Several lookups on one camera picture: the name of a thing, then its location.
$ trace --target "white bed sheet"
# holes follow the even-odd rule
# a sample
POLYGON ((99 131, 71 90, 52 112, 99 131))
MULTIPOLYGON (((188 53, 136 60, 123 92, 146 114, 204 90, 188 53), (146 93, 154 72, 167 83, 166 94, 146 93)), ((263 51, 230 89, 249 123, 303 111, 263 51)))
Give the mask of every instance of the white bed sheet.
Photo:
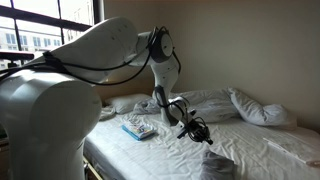
POLYGON ((117 115, 99 122, 87 136, 84 154, 105 179, 199 179, 203 152, 207 149, 234 160, 236 179, 319 180, 320 168, 309 167, 268 146, 263 138, 286 137, 320 147, 320 135, 298 128, 285 131, 246 123, 240 119, 207 124, 213 145, 178 140, 160 115, 117 115), (157 127, 158 135, 136 141, 121 129, 124 121, 138 118, 157 127))

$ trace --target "white robotic arm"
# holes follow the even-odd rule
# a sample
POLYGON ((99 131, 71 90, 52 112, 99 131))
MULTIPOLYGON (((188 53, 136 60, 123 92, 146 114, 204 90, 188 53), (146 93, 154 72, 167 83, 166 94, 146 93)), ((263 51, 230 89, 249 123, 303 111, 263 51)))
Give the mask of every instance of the white robotic arm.
POLYGON ((84 179, 83 142, 101 111, 91 84, 125 65, 140 71, 151 66, 162 118, 183 125, 178 138, 188 133, 212 144, 207 127, 187 110, 188 101, 168 100, 180 71, 168 31, 137 34, 127 19, 112 18, 21 68, 0 71, 0 123, 10 141, 14 180, 84 179))

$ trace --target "book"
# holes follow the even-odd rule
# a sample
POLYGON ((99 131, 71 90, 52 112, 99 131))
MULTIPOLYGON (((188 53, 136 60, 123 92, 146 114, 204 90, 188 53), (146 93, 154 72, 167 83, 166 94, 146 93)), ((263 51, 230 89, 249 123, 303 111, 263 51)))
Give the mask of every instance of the book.
POLYGON ((131 121, 123 124, 121 127, 124 131, 138 141, 141 141, 147 137, 151 137, 156 132, 156 129, 151 125, 131 121))

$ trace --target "white pillow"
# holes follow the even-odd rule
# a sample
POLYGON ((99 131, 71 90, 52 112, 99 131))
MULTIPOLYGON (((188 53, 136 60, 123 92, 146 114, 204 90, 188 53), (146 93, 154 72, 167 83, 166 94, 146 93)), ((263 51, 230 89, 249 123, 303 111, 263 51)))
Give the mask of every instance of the white pillow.
POLYGON ((113 106, 117 114, 125 114, 133 110, 136 103, 151 98, 146 94, 117 96, 105 100, 107 106, 113 106))
POLYGON ((189 110, 197 110, 194 117, 201 117, 206 123, 220 122, 239 116, 226 89, 171 93, 169 98, 178 96, 186 98, 190 103, 189 110))
POLYGON ((284 129, 295 129, 297 127, 296 117, 282 105, 262 106, 237 89, 228 88, 228 92, 233 105, 245 121, 255 125, 276 126, 284 129))

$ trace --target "window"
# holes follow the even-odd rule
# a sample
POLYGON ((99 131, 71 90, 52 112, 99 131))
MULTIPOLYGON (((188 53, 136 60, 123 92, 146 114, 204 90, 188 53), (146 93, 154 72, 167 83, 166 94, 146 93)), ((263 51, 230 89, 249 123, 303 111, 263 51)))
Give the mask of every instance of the window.
POLYGON ((40 38, 39 37, 33 37, 33 45, 36 47, 41 46, 40 38))
POLYGON ((61 46, 100 21, 99 1, 0 0, 0 47, 39 51, 61 46), (70 31, 77 33, 68 38, 70 31))
POLYGON ((51 41, 50 39, 47 39, 47 38, 44 38, 44 46, 47 47, 47 46, 50 46, 51 45, 51 41))
POLYGON ((6 34, 8 44, 16 44, 16 37, 14 34, 6 34))
POLYGON ((18 47, 17 46, 8 46, 8 49, 16 51, 16 50, 18 50, 18 47))
POLYGON ((28 43, 27 43, 27 36, 21 36, 21 35, 20 35, 20 43, 21 43, 21 45, 27 46, 27 45, 28 45, 28 43))
POLYGON ((60 41, 59 40, 53 40, 53 45, 55 46, 60 46, 60 41))

